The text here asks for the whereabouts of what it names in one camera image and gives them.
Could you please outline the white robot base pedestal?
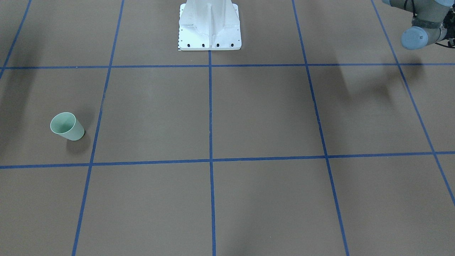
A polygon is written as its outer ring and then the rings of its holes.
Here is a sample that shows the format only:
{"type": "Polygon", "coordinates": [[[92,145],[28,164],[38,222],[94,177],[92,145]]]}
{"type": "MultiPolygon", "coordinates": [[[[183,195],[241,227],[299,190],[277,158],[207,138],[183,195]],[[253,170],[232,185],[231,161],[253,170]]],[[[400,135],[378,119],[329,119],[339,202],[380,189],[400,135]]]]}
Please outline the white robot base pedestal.
{"type": "Polygon", "coordinates": [[[180,5],[178,50],[225,51],[241,47],[238,5],[230,0],[187,0],[180,5]]]}

